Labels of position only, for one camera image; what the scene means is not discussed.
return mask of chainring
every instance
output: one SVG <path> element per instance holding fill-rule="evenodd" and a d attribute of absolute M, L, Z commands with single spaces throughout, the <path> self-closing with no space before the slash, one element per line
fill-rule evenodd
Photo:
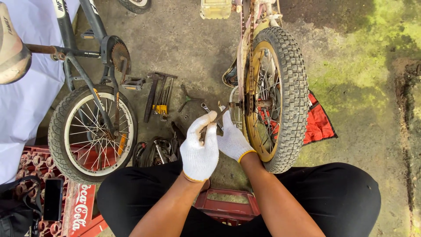
<path fill-rule="evenodd" d="M 119 72 L 123 71 L 124 61 L 121 59 L 121 56 L 127 58 L 128 60 L 128 67 L 130 66 L 130 54 L 127 50 L 126 46 L 122 43 L 117 43 L 111 50 L 111 59 L 112 63 L 114 64 L 115 68 Z"/>

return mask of glove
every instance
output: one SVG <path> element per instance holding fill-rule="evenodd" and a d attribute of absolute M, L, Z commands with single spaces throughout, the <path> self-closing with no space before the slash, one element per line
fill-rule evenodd
<path fill-rule="evenodd" d="M 242 132 L 232 123 L 229 111 L 225 112 L 222 122 L 224 123 L 224 135 L 218 135 L 217 137 L 218 147 L 222 153 L 239 163 L 245 154 L 256 152 L 247 142 Z"/>
<path fill-rule="evenodd" d="M 216 141 L 216 124 L 212 121 L 216 112 L 196 119 L 187 131 L 186 140 L 180 146 L 183 159 L 183 172 L 192 181 L 207 180 L 216 168 L 219 160 L 218 142 Z M 201 142 L 200 131 L 207 126 L 205 141 Z"/>

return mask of white sheet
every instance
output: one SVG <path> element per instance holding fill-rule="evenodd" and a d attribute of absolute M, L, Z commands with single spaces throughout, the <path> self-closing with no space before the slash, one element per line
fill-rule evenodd
<path fill-rule="evenodd" d="M 52 0 L 1 0 L 8 7 L 12 24 L 24 43 L 63 46 Z M 70 18 L 78 0 L 67 0 Z M 50 55 L 33 54 L 28 73 L 19 81 L 0 85 L 0 184 L 15 179 L 22 150 L 36 137 L 64 83 L 62 62 Z"/>

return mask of wrench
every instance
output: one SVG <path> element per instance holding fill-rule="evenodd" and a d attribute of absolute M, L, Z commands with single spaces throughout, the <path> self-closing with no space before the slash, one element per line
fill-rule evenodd
<path fill-rule="evenodd" d="M 206 110 L 207 113 L 210 113 L 211 111 L 208 109 L 208 107 L 206 106 L 205 103 L 201 104 L 202 108 L 204 108 Z M 221 123 L 219 121 L 216 121 L 216 124 L 218 125 L 218 127 L 224 131 L 224 127 L 221 125 Z"/>

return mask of forearm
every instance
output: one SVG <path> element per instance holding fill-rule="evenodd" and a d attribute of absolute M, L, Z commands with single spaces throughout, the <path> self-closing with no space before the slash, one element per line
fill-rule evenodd
<path fill-rule="evenodd" d="M 138 222 L 129 237 L 178 237 L 193 200 L 203 183 L 186 179 L 184 173 L 176 179 L 167 193 Z"/>
<path fill-rule="evenodd" d="M 275 175 L 267 172 L 257 154 L 240 162 L 253 187 L 264 222 L 272 236 L 324 237 L 323 232 Z"/>

